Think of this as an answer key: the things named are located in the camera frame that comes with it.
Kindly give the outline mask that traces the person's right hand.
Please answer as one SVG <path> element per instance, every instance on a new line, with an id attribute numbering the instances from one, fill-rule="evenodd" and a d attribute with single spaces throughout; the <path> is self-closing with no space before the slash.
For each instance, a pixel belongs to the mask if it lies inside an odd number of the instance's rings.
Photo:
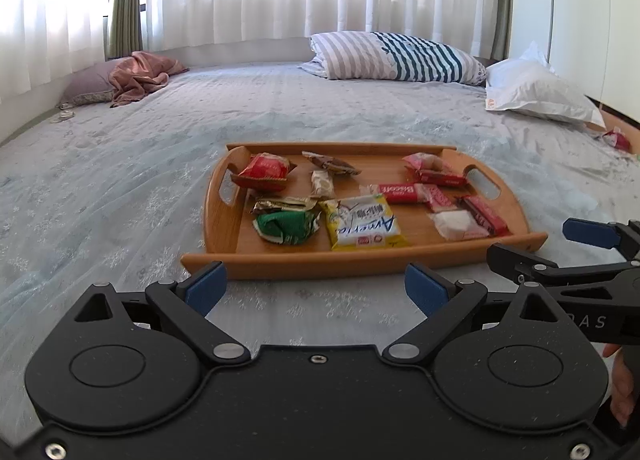
<path id="1" fill-rule="evenodd" d="M 634 376 L 626 365 L 624 350 L 620 345 L 606 344 L 602 356 L 604 358 L 614 358 L 611 372 L 610 408 L 612 415 L 620 426 L 626 428 L 636 404 Z"/>

